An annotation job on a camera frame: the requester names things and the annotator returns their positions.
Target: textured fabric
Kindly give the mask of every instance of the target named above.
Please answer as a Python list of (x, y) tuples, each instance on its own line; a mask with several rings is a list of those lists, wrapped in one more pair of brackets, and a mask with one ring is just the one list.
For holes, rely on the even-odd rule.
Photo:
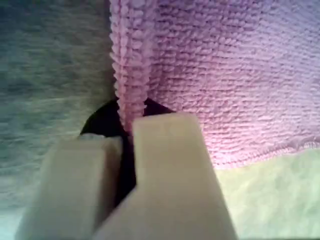
[(318, 1), (112, 0), (119, 115), (147, 97), (199, 118), (212, 163), (320, 146)]

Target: gray carpet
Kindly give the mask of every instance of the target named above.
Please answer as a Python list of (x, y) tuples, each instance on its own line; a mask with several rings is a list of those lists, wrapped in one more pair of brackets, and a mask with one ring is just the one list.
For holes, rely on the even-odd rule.
[[(12, 240), (48, 148), (114, 97), (104, 0), (0, 1), (0, 240)], [(218, 171), (241, 239), (320, 238), (320, 151)]]

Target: pink towel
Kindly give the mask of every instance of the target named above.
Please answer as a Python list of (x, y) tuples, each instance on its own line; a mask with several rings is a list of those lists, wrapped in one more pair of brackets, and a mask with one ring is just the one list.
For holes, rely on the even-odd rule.
[(320, 4), (112, 0), (128, 131), (147, 97), (197, 115), (217, 168), (320, 146)]

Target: light green surface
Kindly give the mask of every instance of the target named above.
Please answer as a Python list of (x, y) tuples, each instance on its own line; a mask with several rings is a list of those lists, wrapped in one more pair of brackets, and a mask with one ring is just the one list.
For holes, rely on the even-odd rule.
[(217, 170), (241, 239), (320, 238), (320, 150)]

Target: gray fabric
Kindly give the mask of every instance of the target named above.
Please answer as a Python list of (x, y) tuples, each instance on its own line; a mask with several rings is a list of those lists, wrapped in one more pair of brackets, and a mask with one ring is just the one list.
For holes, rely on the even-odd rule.
[(10, 240), (43, 155), (113, 97), (104, 0), (0, 2), (0, 240)]

